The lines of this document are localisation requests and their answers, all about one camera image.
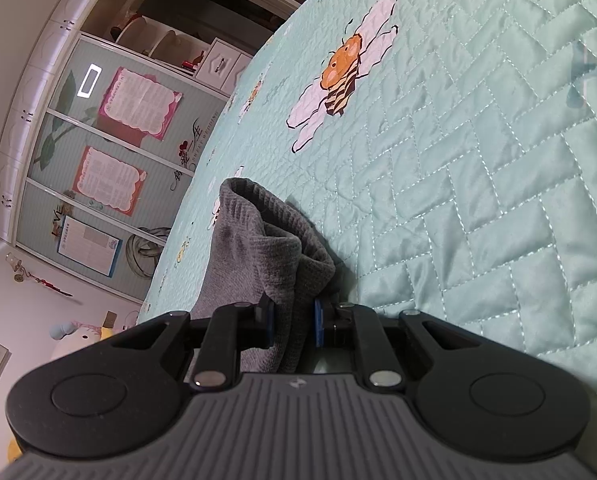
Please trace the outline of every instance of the white cabinet door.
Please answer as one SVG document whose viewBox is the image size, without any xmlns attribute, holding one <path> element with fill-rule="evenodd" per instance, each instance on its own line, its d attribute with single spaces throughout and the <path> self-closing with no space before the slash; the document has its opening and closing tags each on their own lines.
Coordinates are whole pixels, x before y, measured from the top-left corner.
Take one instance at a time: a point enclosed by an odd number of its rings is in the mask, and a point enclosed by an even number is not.
<svg viewBox="0 0 597 480">
<path fill-rule="evenodd" d="M 38 104 L 40 104 L 43 91 L 50 78 L 51 74 L 40 68 L 32 65 L 25 67 L 16 94 L 14 94 L 12 108 L 23 112 L 29 118 L 36 117 L 40 113 Z"/>
<path fill-rule="evenodd" d="M 72 25 L 49 21 L 36 42 L 29 64 L 55 74 L 62 60 L 62 51 L 78 34 Z"/>
<path fill-rule="evenodd" d="M 32 124 L 33 120 L 31 117 L 24 115 L 20 110 L 11 108 L 5 121 L 0 152 L 5 153 L 5 155 L 18 162 L 24 163 L 25 143 L 28 140 Z"/>
<path fill-rule="evenodd" d="M 50 20 L 61 25 L 75 25 L 79 18 L 85 18 L 85 10 L 91 0 L 60 0 Z"/>
<path fill-rule="evenodd" d="M 17 202 L 14 191 L 21 168 L 20 162 L 0 152 L 0 238 L 6 242 L 12 241 L 9 235 L 10 224 Z"/>
</svg>

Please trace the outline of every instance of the quilted bedspread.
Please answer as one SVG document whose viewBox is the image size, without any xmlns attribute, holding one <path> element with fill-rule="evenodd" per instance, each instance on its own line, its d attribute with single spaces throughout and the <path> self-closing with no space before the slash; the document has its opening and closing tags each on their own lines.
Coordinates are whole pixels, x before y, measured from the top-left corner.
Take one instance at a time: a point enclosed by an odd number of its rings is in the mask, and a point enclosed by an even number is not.
<svg viewBox="0 0 597 480">
<path fill-rule="evenodd" d="M 597 0 L 308 0 L 218 121 L 142 320 L 194 305 L 235 174 L 315 224 L 343 297 L 582 379 L 597 468 Z"/>
</svg>

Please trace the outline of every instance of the shelf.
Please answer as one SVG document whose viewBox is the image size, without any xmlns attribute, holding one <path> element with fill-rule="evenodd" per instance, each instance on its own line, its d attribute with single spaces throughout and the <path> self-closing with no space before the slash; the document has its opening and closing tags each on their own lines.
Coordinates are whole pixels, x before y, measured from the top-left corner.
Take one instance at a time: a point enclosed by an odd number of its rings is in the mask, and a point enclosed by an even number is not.
<svg viewBox="0 0 597 480">
<path fill-rule="evenodd" d="M 177 68 L 210 50 L 208 43 L 145 16 L 128 23 L 116 43 Z"/>
</svg>

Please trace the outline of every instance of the poster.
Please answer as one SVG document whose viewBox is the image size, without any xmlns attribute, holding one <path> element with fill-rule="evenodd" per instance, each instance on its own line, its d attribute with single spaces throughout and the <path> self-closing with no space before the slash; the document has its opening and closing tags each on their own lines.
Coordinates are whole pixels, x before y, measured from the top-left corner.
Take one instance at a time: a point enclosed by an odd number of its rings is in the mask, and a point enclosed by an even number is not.
<svg viewBox="0 0 597 480">
<path fill-rule="evenodd" d="M 114 130 L 119 130 L 121 139 L 141 139 L 147 134 L 163 140 L 181 98 L 181 92 L 157 83 L 153 76 L 120 67 L 105 92 L 98 115 L 108 126 L 117 124 L 111 134 L 116 135 Z"/>
<path fill-rule="evenodd" d="M 65 216 L 58 254 L 111 278 L 121 244 L 120 238 Z"/>
<path fill-rule="evenodd" d="M 146 177 L 145 171 L 86 146 L 72 190 L 131 216 Z"/>
</svg>

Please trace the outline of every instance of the gray fabric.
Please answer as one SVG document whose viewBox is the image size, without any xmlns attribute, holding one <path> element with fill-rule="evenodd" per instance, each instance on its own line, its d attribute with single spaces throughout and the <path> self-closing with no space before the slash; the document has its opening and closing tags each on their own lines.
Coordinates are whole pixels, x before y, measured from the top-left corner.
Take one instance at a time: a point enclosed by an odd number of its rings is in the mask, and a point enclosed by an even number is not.
<svg viewBox="0 0 597 480">
<path fill-rule="evenodd" d="M 236 301 L 258 303 L 265 292 L 276 303 L 274 345 L 242 352 L 241 370 L 293 372 L 314 299 L 334 274 L 332 258 L 301 213 L 251 180 L 228 178 L 192 317 L 210 317 Z"/>
</svg>

